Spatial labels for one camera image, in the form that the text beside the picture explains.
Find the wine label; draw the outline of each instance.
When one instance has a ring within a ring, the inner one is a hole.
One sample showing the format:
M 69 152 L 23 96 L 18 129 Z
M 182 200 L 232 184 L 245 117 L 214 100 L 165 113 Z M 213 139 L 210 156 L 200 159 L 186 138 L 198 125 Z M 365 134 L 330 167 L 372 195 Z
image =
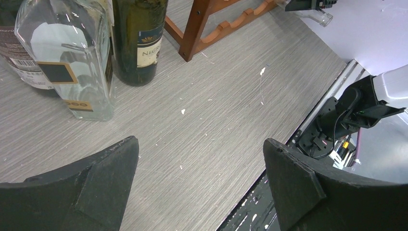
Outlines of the wine label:
M 76 84 L 74 72 L 67 63 L 57 62 L 37 62 L 41 70 L 53 84 Z
M 153 30 L 138 33 L 138 63 L 137 66 L 147 67 L 157 64 L 162 43 L 163 26 Z
M 0 55 L 25 83 L 38 89 L 54 88 L 14 35 L 14 26 L 0 26 Z
M 87 101 L 64 100 L 69 109 L 73 111 L 93 112 L 92 106 Z

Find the wooden wine rack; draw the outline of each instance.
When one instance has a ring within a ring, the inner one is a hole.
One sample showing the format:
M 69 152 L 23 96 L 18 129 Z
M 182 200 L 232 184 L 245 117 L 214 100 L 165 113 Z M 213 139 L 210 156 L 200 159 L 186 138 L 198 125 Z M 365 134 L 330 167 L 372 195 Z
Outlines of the wooden wine rack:
M 186 62 L 192 57 L 220 41 L 227 35 L 250 23 L 277 5 L 273 0 L 264 0 L 255 10 L 248 8 L 235 21 L 217 25 L 207 37 L 201 38 L 208 17 L 240 0 L 194 0 L 184 33 L 166 16 L 165 29 L 180 45 L 179 54 Z

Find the white panel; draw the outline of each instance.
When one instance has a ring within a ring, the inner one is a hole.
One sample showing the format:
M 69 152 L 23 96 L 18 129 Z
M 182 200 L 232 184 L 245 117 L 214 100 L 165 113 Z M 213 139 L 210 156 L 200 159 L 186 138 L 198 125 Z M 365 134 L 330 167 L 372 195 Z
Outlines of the white panel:
M 304 22 L 346 62 L 379 75 L 408 64 L 408 0 L 338 0 L 327 27 Z

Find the black cable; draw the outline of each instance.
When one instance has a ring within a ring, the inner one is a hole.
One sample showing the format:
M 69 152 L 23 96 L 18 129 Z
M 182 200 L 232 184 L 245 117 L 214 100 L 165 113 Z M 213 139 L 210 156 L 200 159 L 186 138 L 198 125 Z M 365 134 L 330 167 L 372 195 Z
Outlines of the black cable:
M 313 156 L 315 155 L 315 151 L 316 151 L 317 147 L 315 145 L 313 145 L 312 149 L 310 150 L 310 157 L 313 158 Z
M 334 123 L 334 129 L 333 129 L 333 147 L 332 147 L 332 149 L 331 149 L 328 153 L 326 153 L 326 154 L 318 155 L 318 156 L 316 156 L 316 157 L 313 157 L 314 159 L 316 159 L 316 160 L 323 159 L 323 158 L 327 157 L 328 155 L 330 155 L 330 153 L 332 153 L 332 152 L 334 151 L 335 143 L 336 143 L 335 140 L 334 140 L 334 136 L 336 135 L 337 122 L 339 122 L 340 117 L 342 117 L 342 115 L 344 115 L 346 112 L 347 112 L 347 111 L 342 112 L 342 113 L 339 115 L 339 117 L 337 117 L 336 122 Z

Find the glass bottle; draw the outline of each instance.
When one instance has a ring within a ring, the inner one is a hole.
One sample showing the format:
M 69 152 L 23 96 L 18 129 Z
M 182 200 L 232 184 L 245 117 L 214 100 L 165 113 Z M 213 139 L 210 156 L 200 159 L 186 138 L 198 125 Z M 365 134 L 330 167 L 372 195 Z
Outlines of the glass bottle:
M 128 85 L 146 85 L 156 74 L 168 1 L 112 2 L 118 77 Z
M 112 50 L 98 2 L 25 0 L 15 34 L 76 118 L 112 118 Z
M 57 96 L 52 84 L 14 35 L 14 24 L 23 0 L 0 0 L 0 56 L 5 68 L 43 95 Z

